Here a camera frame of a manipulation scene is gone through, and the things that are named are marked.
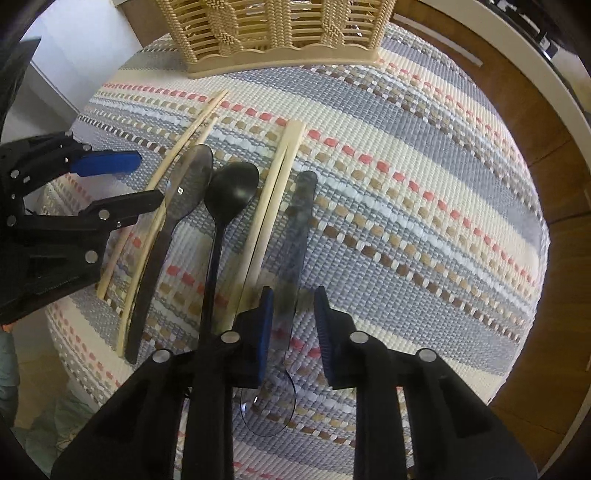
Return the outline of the light green sleeve forearm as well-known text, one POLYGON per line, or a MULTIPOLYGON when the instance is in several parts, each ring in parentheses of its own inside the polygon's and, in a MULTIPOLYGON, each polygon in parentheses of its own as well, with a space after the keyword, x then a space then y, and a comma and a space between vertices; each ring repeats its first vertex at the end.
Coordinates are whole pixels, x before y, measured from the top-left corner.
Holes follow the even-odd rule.
POLYGON ((0 337, 0 401, 1 416, 9 428, 14 426, 19 402, 18 356, 11 333, 1 331, 0 337))

